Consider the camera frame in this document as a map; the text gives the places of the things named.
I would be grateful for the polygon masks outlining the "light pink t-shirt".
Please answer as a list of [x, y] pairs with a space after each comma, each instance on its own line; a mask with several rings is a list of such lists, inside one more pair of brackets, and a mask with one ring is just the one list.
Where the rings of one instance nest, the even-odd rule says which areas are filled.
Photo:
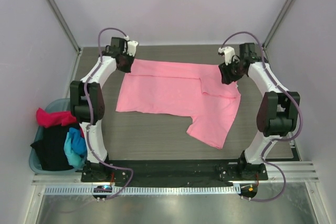
[[221, 80], [217, 65], [136, 59], [122, 81], [116, 111], [190, 117], [187, 134], [221, 149], [241, 99], [235, 82]]

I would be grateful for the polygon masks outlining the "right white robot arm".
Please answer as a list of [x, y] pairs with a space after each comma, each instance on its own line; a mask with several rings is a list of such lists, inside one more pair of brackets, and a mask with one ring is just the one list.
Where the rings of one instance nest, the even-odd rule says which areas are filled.
[[219, 167], [222, 181], [267, 179], [266, 156], [276, 142], [283, 141], [297, 127], [300, 95], [283, 86], [270, 69], [264, 56], [257, 56], [253, 43], [239, 46], [239, 55], [230, 46], [221, 46], [224, 58], [219, 70], [223, 84], [247, 76], [256, 84], [263, 98], [257, 113], [257, 133], [250, 146], [242, 151], [235, 164]]

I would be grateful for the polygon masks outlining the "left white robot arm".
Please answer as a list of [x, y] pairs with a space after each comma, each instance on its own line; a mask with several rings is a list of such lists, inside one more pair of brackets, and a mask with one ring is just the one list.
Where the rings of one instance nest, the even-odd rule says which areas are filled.
[[112, 170], [120, 170], [133, 176], [130, 168], [109, 163], [109, 156], [102, 135], [102, 119], [105, 103], [102, 88], [115, 71], [130, 73], [139, 43], [128, 37], [112, 37], [110, 45], [99, 50], [96, 64], [79, 81], [70, 84], [70, 111], [81, 127], [87, 146], [87, 173], [100, 182], [111, 177]]

